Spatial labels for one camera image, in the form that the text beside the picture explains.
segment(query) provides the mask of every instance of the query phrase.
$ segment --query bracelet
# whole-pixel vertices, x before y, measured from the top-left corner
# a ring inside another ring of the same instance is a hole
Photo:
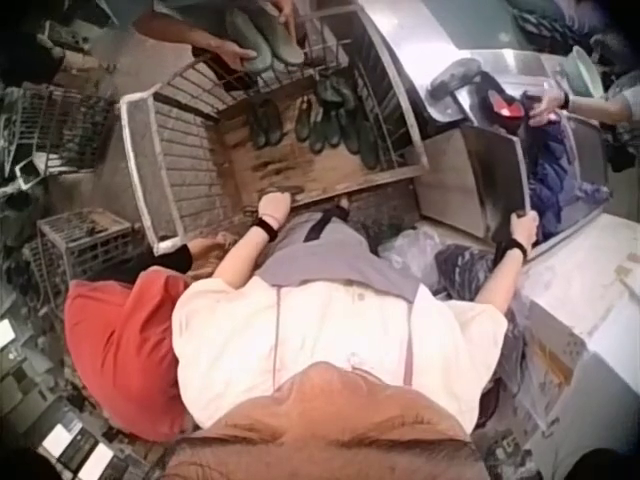
[[[564,92],[564,100],[562,101],[562,105],[560,105],[560,110],[569,110],[569,103],[571,102],[571,97],[569,97],[568,92]]]

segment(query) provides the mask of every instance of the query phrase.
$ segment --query sleeve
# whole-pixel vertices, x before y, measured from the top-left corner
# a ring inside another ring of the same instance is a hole
[[[129,27],[143,13],[153,10],[153,0],[97,0],[118,27]]]
[[[189,350],[188,333],[199,322],[210,322],[217,305],[224,302],[228,294],[235,292],[219,278],[207,278],[193,283],[178,300],[172,315],[173,350],[178,358]]]
[[[631,110],[631,120],[640,121],[640,85],[625,90],[621,94]]]
[[[459,301],[449,301],[446,305],[460,326],[476,378],[484,388],[498,363],[507,319],[492,305]]]

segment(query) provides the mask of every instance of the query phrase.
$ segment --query shoe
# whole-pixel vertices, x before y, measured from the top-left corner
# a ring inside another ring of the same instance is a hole
[[[322,153],[325,145],[325,128],[322,118],[323,113],[322,108],[320,108],[315,114],[315,118],[311,123],[311,130],[309,132],[309,150],[311,150],[315,155]]]
[[[378,155],[378,142],[375,130],[364,115],[358,115],[358,146],[360,147],[360,160],[367,170],[375,170],[380,164]]]
[[[316,97],[323,106],[337,108],[342,106],[342,97],[331,84],[331,77],[321,73],[316,82]]]
[[[309,138],[311,131],[311,110],[313,103],[309,97],[303,97],[298,107],[298,114],[296,115],[295,132],[296,139],[300,143],[304,143]]]
[[[249,124],[249,138],[255,150],[262,150],[267,146],[266,128],[262,124],[262,118],[258,110],[251,106],[247,113],[247,123]]]
[[[322,114],[322,125],[324,127],[324,138],[330,147],[336,148],[340,145],[340,124],[336,110],[325,108]]]
[[[271,68],[273,64],[271,48],[246,13],[237,8],[227,10],[225,26],[229,38],[242,48],[253,50],[257,54],[256,58],[242,62],[245,71],[260,74]]]
[[[267,143],[272,147],[278,145],[284,137],[284,131],[282,128],[282,118],[280,117],[280,110],[276,102],[267,98],[260,102],[258,105],[260,117],[262,118],[262,125],[265,126],[265,132],[267,135]]]
[[[358,129],[356,128],[356,120],[353,114],[341,108],[338,110],[338,123],[340,124],[340,135],[345,148],[351,155],[358,155],[360,153],[360,144],[358,143]]]
[[[332,75],[331,77],[329,77],[329,83],[331,85],[331,88],[342,99],[342,108],[347,111],[355,110],[356,106],[358,105],[358,97],[356,97],[356,94],[350,86],[351,82],[349,82],[344,77]]]
[[[285,65],[292,67],[304,63],[304,52],[287,28],[278,21],[278,17],[263,6],[245,10],[255,28],[269,44],[273,55]]]

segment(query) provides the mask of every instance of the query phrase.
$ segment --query plastic bag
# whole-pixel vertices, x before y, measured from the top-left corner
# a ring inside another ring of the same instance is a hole
[[[408,270],[431,291],[439,284],[436,253],[444,245],[435,232],[425,226],[406,230],[380,245],[378,255],[399,270]]]

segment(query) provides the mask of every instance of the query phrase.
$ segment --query wooden pallet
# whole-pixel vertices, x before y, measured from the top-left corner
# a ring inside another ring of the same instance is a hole
[[[275,147],[256,151],[251,145],[246,121],[248,100],[222,112],[223,121],[211,127],[212,142],[222,146],[223,163],[231,174],[225,181],[235,183],[235,197],[244,207],[255,206],[261,193],[272,187],[299,189],[301,193],[294,196],[294,205],[303,205],[424,173],[420,165],[372,172],[343,145],[338,148],[327,145],[316,156],[307,143],[298,143],[294,134],[298,104],[303,95],[312,94],[313,87],[314,80],[305,77],[270,93],[280,109],[285,132],[284,139]]]

